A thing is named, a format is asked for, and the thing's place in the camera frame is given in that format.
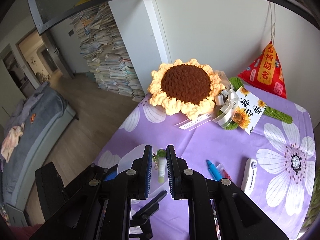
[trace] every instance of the sunflower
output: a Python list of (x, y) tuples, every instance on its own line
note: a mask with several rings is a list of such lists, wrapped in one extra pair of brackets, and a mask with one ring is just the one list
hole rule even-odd
[(152, 71), (148, 91), (150, 104), (161, 105), (167, 115), (180, 111), (191, 120), (214, 108), (214, 96), (225, 86), (209, 65), (200, 65), (196, 59), (183, 63), (161, 64), (159, 71)]
[(242, 129), (248, 128), (248, 125), (250, 123), (250, 118), (246, 114), (245, 109), (240, 109), (239, 106), (232, 120), (236, 122)]
[(265, 108), (265, 107), (266, 107), (266, 103), (263, 102), (261, 99), (259, 99), (259, 100), (258, 100), (258, 106)]
[(246, 97), (248, 94), (250, 94), (250, 92), (249, 92), (247, 89), (245, 89), (244, 87), (240, 87), (240, 92), (241, 92), (242, 94), (244, 94), (245, 97)]

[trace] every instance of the stack of books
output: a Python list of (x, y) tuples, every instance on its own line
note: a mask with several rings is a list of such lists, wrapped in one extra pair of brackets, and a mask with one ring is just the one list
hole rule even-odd
[(108, 3), (77, 13), (71, 20), (81, 42), (81, 55), (99, 88), (140, 102), (145, 94)]

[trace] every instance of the wooden floor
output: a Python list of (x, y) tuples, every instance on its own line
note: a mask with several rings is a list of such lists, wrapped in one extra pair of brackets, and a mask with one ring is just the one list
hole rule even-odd
[[(79, 117), (79, 121), (73, 120), (69, 124), (45, 161), (55, 164), (67, 185), (97, 157), (138, 103), (130, 97), (99, 89), (84, 74), (67, 80), (58, 72), (50, 82), (51, 87), (69, 101)], [(44, 222), (35, 184), (26, 211), (31, 224)]]

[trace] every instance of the crocheted sunflower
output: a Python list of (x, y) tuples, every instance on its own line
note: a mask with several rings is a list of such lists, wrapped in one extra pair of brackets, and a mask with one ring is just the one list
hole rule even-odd
[(214, 96), (225, 89), (212, 68), (194, 58), (187, 63), (177, 59), (174, 64), (161, 64), (151, 76), (150, 104), (161, 105), (167, 115), (181, 111), (191, 120), (212, 111)]

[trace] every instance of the card with sunflower print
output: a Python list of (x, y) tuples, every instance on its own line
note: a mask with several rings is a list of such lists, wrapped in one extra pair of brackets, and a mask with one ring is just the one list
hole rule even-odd
[(262, 116), (266, 103), (244, 87), (240, 87), (236, 94), (239, 101), (233, 121), (250, 134)]

